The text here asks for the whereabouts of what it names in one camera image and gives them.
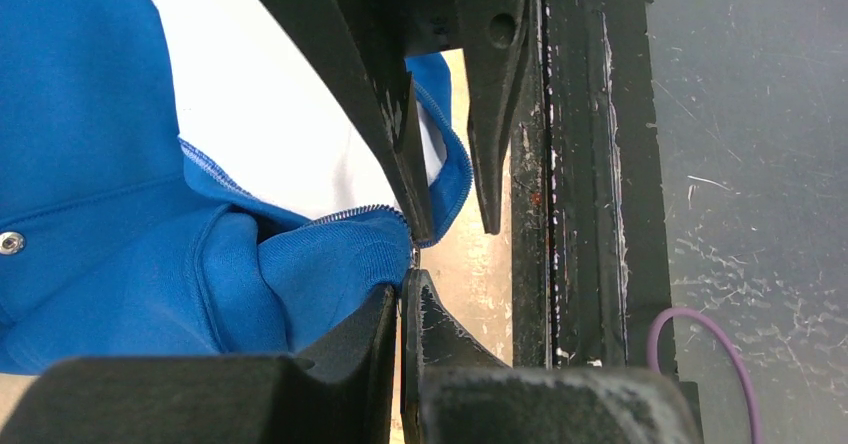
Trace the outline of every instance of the white fabric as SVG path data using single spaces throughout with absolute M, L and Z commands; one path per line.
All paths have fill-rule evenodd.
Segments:
M 259 0 L 152 1 L 183 140 L 254 197 L 306 217 L 398 207 L 368 146 Z M 419 114 L 426 117 L 420 105 Z M 444 159 L 433 144 L 441 136 L 426 122 L 421 128 L 432 183 Z

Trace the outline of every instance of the white paint marks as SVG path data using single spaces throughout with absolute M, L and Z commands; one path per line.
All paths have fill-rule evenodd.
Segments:
M 504 360 L 504 355 L 503 355 L 504 347 L 505 346 L 504 346 L 503 342 L 499 342 L 499 343 L 495 344 L 495 357 L 497 357 L 498 359 L 500 359 L 502 361 Z
M 527 135 L 527 128 L 521 126 L 521 145 L 524 146 L 524 152 L 530 154 L 530 136 Z
M 607 29 L 607 16 L 601 13 L 601 24 L 603 25 L 603 42 L 604 42 L 604 88 L 607 91 L 607 120 L 609 121 L 609 136 L 611 149 L 611 167 L 612 167 L 612 195 L 615 200 L 615 235 L 616 235 L 616 254 L 618 257 L 618 305 L 621 310 L 621 315 L 627 312 L 627 286 L 630 277 L 630 269 L 627 266 L 627 242 L 624 235 L 624 218 L 621 213 L 621 148 L 618 147 L 616 137 L 618 135 L 618 116 L 615 113 L 615 103 L 612 98 L 612 46 L 609 40 L 609 31 Z
M 724 189 L 725 191 L 733 192 L 732 189 L 725 186 L 724 184 L 719 184 L 718 182 L 712 181 L 710 179 L 704 179 L 703 177 L 697 177 L 697 176 L 686 176 L 686 177 L 688 177 L 689 179 L 692 179 L 693 181 L 706 182 L 707 184 L 712 184 L 714 186 L 718 186 L 718 187 Z
M 689 209 L 692 209 L 692 196 L 695 194 L 695 184 L 689 185 L 689 194 L 686 196 L 686 199 L 689 201 Z

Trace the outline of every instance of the scratched surface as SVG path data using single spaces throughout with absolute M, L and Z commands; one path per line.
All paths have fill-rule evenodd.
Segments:
M 848 0 L 648 8 L 672 297 L 715 319 L 752 375 L 767 442 L 848 436 Z M 675 323 L 707 443 L 746 442 L 704 331 Z

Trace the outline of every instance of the purple cable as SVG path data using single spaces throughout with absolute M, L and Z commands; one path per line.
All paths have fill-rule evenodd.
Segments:
M 666 322 L 673 317 L 688 317 L 694 319 L 702 326 L 709 329 L 715 335 L 718 342 L 730 355 L 730 360 L 733 362 L 733 367 L 739 375 L 739 381 L 742 383 L 742 392 L 745 394 L 745 402 L 748 404 L 748 422 L 751 425 L 751 443 L 762 444 L 762 422 L 760 422 L 760 404 L 757 402 L 757 394 L 754 392 L 754 385 L 751 384 L 751 377 L 745 369 L 745 364 L 736 348 L 733 347 L 733 342 L 727 337 L 721 328 L 718 327 L 712 319 L 701 314 L 698 311 L 687 309 L 685 307 L 672 307 L 662 311 L 654 322 L 651 323 L 651 328 L 648 330 L 648 367 L 655 372 L 660 371 L 659 363 L 659 342 L 660 331 Z

